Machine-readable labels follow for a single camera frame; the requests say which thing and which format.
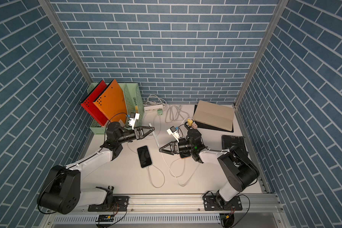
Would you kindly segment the phone pink case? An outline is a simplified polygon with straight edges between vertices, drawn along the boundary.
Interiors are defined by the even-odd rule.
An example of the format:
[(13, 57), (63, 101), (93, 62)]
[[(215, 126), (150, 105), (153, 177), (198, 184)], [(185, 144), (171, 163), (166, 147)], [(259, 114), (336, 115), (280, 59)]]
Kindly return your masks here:
[(190, 151), (185, 151), (185, 152), (180, 152), (179, 155), (182, 159), (184, 159), (184, 158), (190, 157), (191, 153), (190, 153)]

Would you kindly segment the phone blue case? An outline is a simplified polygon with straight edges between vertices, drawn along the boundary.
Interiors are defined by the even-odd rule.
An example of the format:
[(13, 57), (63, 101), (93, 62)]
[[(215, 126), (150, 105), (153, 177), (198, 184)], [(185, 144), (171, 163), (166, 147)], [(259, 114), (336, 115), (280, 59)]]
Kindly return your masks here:
[(139, 157), (139, 161), (140, 161), (140, 166), (142, 168), (146, 168), (146, 167), (151, 166), (153, 164), (152, 159), (151, 159), (151, 155), (149, 152), (149, 148), (147, 145), (139, 147), (137, 149), (137, 153), (138, 153), (138, 157)]

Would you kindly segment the phone green case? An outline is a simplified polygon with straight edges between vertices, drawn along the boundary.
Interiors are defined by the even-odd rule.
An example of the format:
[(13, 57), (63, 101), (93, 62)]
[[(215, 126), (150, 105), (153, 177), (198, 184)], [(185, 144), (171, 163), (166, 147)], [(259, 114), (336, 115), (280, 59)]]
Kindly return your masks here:
[(160, 144), (159, 144), (159, 141), (158, 141), (158, 139), (157, 139), (157, 135), (156, 135), (155, 131), (153, 131), (152, 134), (153, 134), (154, 140), (155, 140), (155, 142), (156, 142), (158, 148), (160, 149)]

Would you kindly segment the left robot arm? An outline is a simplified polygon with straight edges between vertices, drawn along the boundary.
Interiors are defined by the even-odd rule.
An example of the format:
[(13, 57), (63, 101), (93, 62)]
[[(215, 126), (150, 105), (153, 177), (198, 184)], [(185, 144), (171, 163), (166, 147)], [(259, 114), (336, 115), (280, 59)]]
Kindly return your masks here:
[(155, 130), (152, 126), (139, 126), (133, 130), (121, 127), (119, 122), (107, 124), (104, 143), (91, 155), (66, 166), (52, 167), (37, 198), (38, 208), (50, 213), (68, 214), (77, 207), (87, 206), (90, 211), (118, 210), (113, 187), (81, 188), (81, 182), (100, 166), (115, 160), (124, 143), (141, 140)]

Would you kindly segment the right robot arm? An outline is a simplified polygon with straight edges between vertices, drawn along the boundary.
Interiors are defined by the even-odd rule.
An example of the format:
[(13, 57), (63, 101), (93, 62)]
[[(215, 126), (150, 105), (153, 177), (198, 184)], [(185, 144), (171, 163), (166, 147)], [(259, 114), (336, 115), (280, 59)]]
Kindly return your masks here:
[(216, 192), (218, 204), (226, 204), (259, 177), (259, 170), (248, 155), (238, 146), (225, 150), (212, 150), (204, 144), (201, 133), (190, 129), (185, 138), (180, 138), (159, 148), (159, 152), (181, 157), (192, 157), (199, 163), (220, 165), (227, 183)]

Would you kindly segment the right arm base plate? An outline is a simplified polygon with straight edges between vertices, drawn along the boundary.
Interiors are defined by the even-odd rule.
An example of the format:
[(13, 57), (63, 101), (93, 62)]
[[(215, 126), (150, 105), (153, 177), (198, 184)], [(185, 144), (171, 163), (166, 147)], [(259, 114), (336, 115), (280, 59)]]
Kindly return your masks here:
[(242, 203), (239, 196), (233, 197), (230, 201), (225, 201), (222, 197), (205, 195), (202, 197), (205, 211), (242, 211)]

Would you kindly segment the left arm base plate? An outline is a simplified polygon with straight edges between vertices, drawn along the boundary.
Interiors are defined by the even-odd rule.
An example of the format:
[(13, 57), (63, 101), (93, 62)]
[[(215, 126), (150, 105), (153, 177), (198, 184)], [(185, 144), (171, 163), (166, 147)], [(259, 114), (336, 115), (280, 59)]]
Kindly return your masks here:
[(105, 199), (102, 204), (89, 205), (88, 212), (125, 212), (127, 211), (129, 196), (113, 196)]

